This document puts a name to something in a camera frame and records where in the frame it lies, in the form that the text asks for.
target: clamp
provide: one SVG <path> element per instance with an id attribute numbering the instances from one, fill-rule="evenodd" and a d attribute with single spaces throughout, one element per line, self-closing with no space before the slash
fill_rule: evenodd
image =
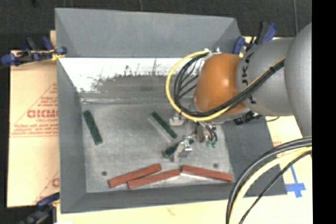
<path id="1" fill-rule="evenodd" d="M 19 66 L 24 63 L 53 59 L 64 56 L 66 47 L 55 48 L 50 39 L 42 36 L 43 48 L 46 51 L 37 51 L 37 47 L 31 37 L 27 37 L 23 43 L 23 50 L 16 54 L 6 54 L 1 57 L 1 63 L 5 66 Z"/>
<path id="2" fill-rule="evenodd" d="M 27 216 L 24 220 L 20 221 L 18 224 L 41 224 L 50 216 L 52 211 L 55 214 L 55 206 L 53 203 L 59 200 L 59 193 L 52 194 L 37 202 L 36 206 L 38 209 Z"/>

